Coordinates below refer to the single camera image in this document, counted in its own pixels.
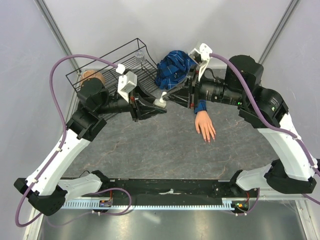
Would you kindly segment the white nail polish bottle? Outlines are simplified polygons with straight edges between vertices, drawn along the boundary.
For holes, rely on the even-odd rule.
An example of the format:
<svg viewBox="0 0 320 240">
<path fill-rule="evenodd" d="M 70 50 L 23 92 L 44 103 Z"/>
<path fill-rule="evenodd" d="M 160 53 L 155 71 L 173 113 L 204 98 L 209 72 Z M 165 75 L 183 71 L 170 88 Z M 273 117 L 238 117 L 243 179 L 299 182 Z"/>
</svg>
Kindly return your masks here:
<svg viewBox="0 0 320 240">
<path fill-rule="evenodd" d="M 165 100 L 163 100 L 162 98 L 156 98 L 154 100 L 153 104 L 158 107 L 165 108 L 167 105 L 167 102 Z"/>
</svg>

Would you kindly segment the white nail polish cap brush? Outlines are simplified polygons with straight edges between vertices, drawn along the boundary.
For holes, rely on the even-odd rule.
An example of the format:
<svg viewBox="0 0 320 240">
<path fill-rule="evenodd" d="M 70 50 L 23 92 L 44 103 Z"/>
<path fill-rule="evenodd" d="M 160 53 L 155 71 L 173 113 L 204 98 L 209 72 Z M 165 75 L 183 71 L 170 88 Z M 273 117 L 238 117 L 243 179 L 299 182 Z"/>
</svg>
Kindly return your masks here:
<svg viewBox="0 0 320 240">
<path fill-rule="evenodd" d="M 161 103 L 164 103 L 164 102 L 165 102 L 164 96 L 165 96 L 166 94 L 167 94 L 166 91 L 163 91 L 163 92 L 162 92 L 161 97 L 160 97 L 160 99 L 159 99 L 159 101 L 160 101 Z"/>
</svg>

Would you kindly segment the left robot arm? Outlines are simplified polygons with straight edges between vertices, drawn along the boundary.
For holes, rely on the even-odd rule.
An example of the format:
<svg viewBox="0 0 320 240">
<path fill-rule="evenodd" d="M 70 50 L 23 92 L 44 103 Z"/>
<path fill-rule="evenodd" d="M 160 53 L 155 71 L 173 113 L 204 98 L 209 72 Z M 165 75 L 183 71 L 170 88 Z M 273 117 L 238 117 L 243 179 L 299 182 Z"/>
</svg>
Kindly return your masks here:
<svg viewBox="0 0 320 240">
<path fill-rule="evenodd" d="M 63 121 L 60 140 L 42 164 L 27 178 L 18 178 L 14 187 L 41 214 L 55 214 L 65 202 L 88 194 L 106 196 L 108 178 L 99 170 L 75 179 L 62 179 L 74 159 L 107 124 L 104 114 L 129 112 L 134 121 L 166 113 L 166 101 L 154 97 L 136 79 L 122 75 L 120 91 L 110 96 L 96 77 L 82 83 L 77 92 L 79 107 L 69 121 Z"/>
</svg>

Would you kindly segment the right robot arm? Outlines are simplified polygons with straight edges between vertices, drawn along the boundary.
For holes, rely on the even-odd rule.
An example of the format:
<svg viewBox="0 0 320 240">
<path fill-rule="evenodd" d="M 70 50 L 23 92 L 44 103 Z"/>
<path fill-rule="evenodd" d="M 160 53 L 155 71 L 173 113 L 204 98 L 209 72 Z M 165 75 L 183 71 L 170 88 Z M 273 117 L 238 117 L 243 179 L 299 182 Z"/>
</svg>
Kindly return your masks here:
<svg viewBox="0 0 320 240">
<path fill-rule="evenodd" d="M 267 139 L 278 157 L 264 167 L 238 170 L 230 180 L 230 193 L 240 197 L 257 188 L 282 194 L 312 193 L 320 161 L 312 157 L 298 135 L 283 97 L 260 85 L 263 66 L 248 55 L 226 59 L 211 53 L 209 57 L 226 64 L 224 79 L 205 79 L 202 66 L 198 66 L 163 98 L 189 109 L 201 100 L 236 106 L 239 116 Z"/>
</svg>

